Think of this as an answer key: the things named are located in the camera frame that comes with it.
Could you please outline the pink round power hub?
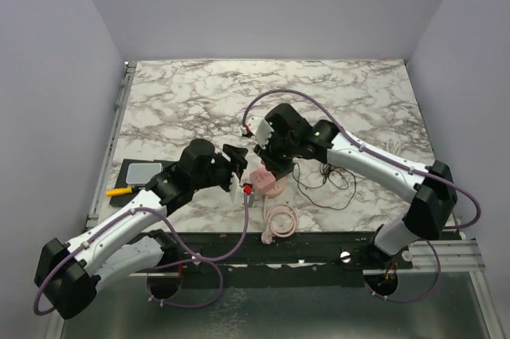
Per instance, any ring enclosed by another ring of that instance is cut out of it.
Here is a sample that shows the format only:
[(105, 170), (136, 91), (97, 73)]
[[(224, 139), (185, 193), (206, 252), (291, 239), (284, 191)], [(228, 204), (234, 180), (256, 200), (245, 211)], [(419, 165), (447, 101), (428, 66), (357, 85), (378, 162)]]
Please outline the pink round power hub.
[(287, 187), (288, 181), (286, 178), (280, 179), (274, 183), (271, 189), (262, 193), (262, 196), (269, 199), (274, 199), (283, 194)]

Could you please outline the pink cube socket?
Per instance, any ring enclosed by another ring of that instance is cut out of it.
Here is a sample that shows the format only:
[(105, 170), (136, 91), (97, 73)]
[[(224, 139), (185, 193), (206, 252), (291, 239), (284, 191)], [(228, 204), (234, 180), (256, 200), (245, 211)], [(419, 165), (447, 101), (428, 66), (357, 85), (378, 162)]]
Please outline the pink cube socket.
[(250, 183), (255, 191), (261, 195), (265, 195), (274, 188), (276, 179), (272, 172), (268, 171), (264, 166), (260, 166), (249, 174)]

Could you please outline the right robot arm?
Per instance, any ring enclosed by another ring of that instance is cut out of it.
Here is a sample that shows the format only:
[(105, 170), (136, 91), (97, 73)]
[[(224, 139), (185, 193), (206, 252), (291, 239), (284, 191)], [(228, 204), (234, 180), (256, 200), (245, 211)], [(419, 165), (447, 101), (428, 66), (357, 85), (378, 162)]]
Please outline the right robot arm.
[(457, 203), (446, 164), (435, 161), (427, 166), (399, 158), (341, 132), (330, 120), (309, 124), (290, 104), (248, 119), (245, 127), (255, 136), (255, 153), (276, 178), (293, 170), (295, 158), (316, 160), (355, 172), (409, 204), (406, 212), (373, 235), (366, 248), (373, 267), (387, 266), (401, 249), (419, 239), (439, 238)]

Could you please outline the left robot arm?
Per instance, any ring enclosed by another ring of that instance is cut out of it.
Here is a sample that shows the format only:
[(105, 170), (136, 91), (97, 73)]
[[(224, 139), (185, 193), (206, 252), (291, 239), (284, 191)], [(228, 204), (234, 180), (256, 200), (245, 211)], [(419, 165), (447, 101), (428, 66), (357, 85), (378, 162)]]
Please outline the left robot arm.
[(247, 168), (247, 149), (224, 145), (221, 152), (204, 139), (195, 139), (178, 161), (154, 175), (115, 214), (83, 234), (62, 243), (47, 242), (37, 265), (33, 302), (36, 315), (44, 315), (39, 302), (45, 297), (64, 319), (82, 312), (95, 296), (120, 279), (139, 270), (169, 270), (181, 264), (177, 234), (156, 231), (138, 234), (188, 204), (197, 191), (220, 187), (232, 201), (247, 200), (240, 179)]

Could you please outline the grey white rectangular box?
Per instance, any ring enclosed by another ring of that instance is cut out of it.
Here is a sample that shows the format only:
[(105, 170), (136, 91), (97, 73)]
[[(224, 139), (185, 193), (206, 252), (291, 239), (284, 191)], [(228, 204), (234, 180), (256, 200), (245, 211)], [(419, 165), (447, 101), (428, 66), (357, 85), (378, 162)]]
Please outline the grey white rectangular box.
[(132, 163), (127, 167), (125, 182), (129, 186), (143, 185), (163, 170), (161, 163)]

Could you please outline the black foam mat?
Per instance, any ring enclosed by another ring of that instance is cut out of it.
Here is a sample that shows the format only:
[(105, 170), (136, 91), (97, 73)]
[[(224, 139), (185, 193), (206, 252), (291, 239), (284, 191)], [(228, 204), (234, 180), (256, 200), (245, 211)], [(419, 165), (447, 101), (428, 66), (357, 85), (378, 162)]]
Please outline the black foam mat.
[(118, 208), (124, 207), (134, 199), (138, 190), (149, 182), (154, 175), (170, 167), (173, 163), (173, 161), (167, 160), (124, 159), (113, 189), (131, 188), (132, 193), (113, 197), (108, 195), (109, 205)]

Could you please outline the black mounting base rail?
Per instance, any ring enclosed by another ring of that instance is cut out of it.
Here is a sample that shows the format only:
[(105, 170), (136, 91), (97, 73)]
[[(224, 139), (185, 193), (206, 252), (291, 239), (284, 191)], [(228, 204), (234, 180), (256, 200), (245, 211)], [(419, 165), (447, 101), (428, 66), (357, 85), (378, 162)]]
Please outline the black mounting base rail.
[(238, 249), (215, 268), (188, 260), (192, 252), (219, 257), (233, 249), (238, 233), (183, 233), (188, 249), (175, 247), (181, 264), (165, 255), (162, 266), (145, 269), (148, 283), (158, 295), (168, 297), (177, 290), (225, 288), (284, 288), (313, 286), (362, 287), (376, 282), (394, 292), (398, 276), (413, 271), (434, 272), (434, 256), (451, 266), (450, 252), (464, 249), (459, 234), (444, 233), (428, 245), (423, 241), (401, 249), (393, 258), (375, 260), (367, 253), (371, 232), (304, 232), (269, 245), (258, 233), (248, 233)]

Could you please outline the aluminium frame rail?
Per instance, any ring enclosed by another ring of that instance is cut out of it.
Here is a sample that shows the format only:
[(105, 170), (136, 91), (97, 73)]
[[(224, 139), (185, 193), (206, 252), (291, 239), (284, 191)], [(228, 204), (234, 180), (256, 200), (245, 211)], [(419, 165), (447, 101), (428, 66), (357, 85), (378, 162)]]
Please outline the aluminium frame rail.
[[(82, 312), (55, 311), (48, 338), (498, 338), (477, 243), (434, 256), (434, 272), (398, 276), (394, 292), (376, 282), (362, 287), (313, 286), (177, 290), (164, 297), (139, 270), (100, 291)], [(215, 268), (219, 257), (192, 252), (190, 263)]]

